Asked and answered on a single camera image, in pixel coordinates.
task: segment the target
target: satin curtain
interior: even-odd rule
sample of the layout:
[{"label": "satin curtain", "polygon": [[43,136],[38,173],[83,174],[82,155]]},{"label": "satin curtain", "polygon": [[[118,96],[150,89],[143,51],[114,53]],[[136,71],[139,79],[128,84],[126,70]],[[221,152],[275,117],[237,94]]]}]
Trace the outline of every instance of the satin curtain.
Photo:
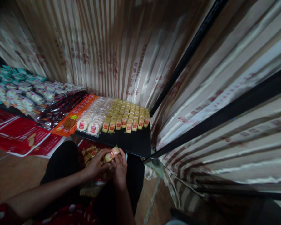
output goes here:
[{"label": "satin curtain", "polygon": [[212,3],[11,0],[0,7],[0,55],[151,108]]},{"label": "satin curtain", "polygon": [[[179,94],[155,115],[157,150],[280,69],[281,1],[230,1],[177,81]],[[281,95],[160,160],[176,207],[186,212],[197,187],[281,192]],[[211,198],[231,215],[238,211],[231,202],[250,203]]]}]

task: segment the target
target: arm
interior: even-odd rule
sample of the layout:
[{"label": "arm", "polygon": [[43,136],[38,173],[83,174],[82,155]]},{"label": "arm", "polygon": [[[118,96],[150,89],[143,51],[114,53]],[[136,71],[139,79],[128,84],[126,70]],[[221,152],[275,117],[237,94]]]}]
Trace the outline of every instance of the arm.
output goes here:
[{"label": "arm", "polygon": [[109,164],[99,166],[99,162],[109,152],[109,149],[101,150],[91,163],[80,172],[34,187],[7,199],[5,203],[9,206],[10,220],[13,223],[21,224],[68,190],[107,170]]},{"label": "arm", "polygon": [[117,224],[132,225],[136,224],[132,212],[132,206],[126,184],[127,161],[126,154],[121,148],[120,155],[115,157],[112,163],[115,166],[114,184],[116,188],[116,214]]}]

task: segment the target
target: hand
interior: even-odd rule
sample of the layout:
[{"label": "hand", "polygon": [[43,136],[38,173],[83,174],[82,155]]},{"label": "hand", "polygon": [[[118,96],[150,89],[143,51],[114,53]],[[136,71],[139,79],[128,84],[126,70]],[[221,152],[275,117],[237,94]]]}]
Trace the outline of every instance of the hand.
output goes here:
[{"label": "hand", "polygon": [[113,175],[113,183],[116,190],[124,191],[127,189],[126,174],[127,174],[127,161],[126,154],[121,148],[119,148],[120,154],[117,155],[111,162],[115,167],[115,173]]},{"label": "hand", "polygon": [[100,166],[100,161],[107,153],[110,152],[111,152],[110,149],[105,148],[105,149],[101,149],[95,155],[95,157],[90,161],[90,163],[82,170],[86,179],[90,180],[92,178],[95,178],[100,173],[108,170],[110,163],[106,163]]}]

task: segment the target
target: person's left hand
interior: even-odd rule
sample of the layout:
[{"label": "person's left hand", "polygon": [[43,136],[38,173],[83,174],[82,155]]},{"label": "person's left hand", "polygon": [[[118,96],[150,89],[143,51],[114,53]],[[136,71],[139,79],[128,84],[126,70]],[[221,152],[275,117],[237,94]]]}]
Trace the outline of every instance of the person's left hand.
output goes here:
[{"label": "person's left hand", "polygon": [[100,166],[100,161],[107,153],[110,152],[110,149],[101,149],[90,161],[90,163],[82,170],[83,174],[86,176],[87,179],[92,179],[98,176],[100,173],[108,170],[110,163],[105,163]]}]

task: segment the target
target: black pole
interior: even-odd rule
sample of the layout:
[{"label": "black pole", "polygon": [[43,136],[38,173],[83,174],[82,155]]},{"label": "black pole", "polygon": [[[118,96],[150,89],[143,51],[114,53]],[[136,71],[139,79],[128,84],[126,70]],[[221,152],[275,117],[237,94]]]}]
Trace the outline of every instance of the black pole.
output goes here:
[{"label": "black pole", "polygon": [[233,190],[233,189],[215,189],[215,188],[195,188],[197,192],[207,193],[207,194],[216,194],[216,195],[237,195],[244,197],[262,197],[262,198],[271,198],[274,200],[281,200],[281,193],[272,193],[272,192],[259,192],[255,190]]},{"label": "black pole", "polygon": [[201,44],[205,35],[209,31],[209,29],[211,28],[211,26],[213,25],[213,23],[215,22],[215,20],[217,19],[218,15],[221,13],[227,2],[228,0],[215,1],[209,13],[207,14],[206,18],[204,19],[202,25],[200,26],[199,30],[197,31],[196,35],[194,36],[193,40],[191,41],[190,45],[188,46],[187,50],[182,56],[172,76],[170,77],[169,81],[165,85],[165,88],[162,90],[153,108],[150,110],[151,116],[154,115],[154,113],[156,112],[156,110],[158,109],[158,107],[160,106],[160,104],[168,94],[168,92],[171,90],[175,81],[178,79],[179,75],[182,73],[182,71],[184,70],[190,59],[193,57],[194,53],[196,52],[197,48]]},{"label": "black pole", "polygon": [[185,144],[186,142],[204,134],[205,132],[223,124],[224,122],[235,118],[236,116],[254,108],[255,106],[281,94],[281,70],[276,72],[270,78],[261,82],[229,105],[225,106],[206,120],[199,123],[194,128],[190,129],[180,137],[164,146],[159,151],[152,154],[144,160],[148,163],[158,157],[166,154],[173,149]]}]

